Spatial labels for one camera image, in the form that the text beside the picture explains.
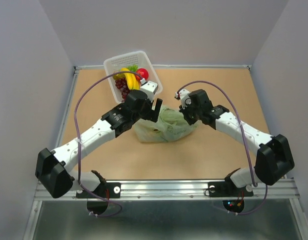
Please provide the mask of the light green plastic bag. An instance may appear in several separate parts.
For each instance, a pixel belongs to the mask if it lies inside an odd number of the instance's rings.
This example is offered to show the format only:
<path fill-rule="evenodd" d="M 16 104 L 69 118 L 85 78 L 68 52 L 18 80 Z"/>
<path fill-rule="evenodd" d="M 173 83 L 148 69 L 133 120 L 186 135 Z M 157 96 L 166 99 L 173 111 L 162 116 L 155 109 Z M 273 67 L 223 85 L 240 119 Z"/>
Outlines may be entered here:
<path fill-rule="evenodd" d="M 189 125 L 180 112 L 162 105 L 156 122 L 140 119 L 133 128 L 141 143 L 169 143 L 188 136 L 198 126 L 198 122 Z"/>

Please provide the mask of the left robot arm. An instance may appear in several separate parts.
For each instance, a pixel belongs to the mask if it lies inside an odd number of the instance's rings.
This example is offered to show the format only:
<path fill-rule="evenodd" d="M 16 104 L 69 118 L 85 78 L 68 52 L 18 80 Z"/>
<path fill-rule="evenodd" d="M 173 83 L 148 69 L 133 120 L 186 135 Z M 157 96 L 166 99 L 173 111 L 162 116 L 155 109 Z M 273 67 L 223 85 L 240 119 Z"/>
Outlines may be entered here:
<path fill-rule="evenodd" d="M 105 113 L 92 127 L 70 142 L 38 153 L 35 176 L 56 199 L 70 190 L 85 189 L 94 197 L 105 192 L 105 180 L 96 171 L 82 174 L 73 169 L 102 144 L 130 130 L 140 119 L 156 122 L 162 100 L 153 101 L 140 90 L 133 90 L 125 102 Z"/>

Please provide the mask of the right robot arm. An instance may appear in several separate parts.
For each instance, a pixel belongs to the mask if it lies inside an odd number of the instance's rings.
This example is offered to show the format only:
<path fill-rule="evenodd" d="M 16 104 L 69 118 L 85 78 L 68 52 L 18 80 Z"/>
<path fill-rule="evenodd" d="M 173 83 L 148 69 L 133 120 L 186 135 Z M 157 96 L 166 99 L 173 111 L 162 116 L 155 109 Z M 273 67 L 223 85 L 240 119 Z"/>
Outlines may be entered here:
<path fill-rule="evenodd" d="M 295 167 L 289 142 L 285 136 L 273 136 L 238 120 L 236 114 L 222 105 L 213 105 L 204 90 L 181 90 L 175 94 L 181 102 L 179 111 L 185 121 L 197 121 L 225 133 L 243 144 L 248 153 L 256 156 L 256 163 L 249 168 L 239 168 L 225 178 L 224 191 L 235 195 L 243 187 L 264 183 L 274 185 Z"/>

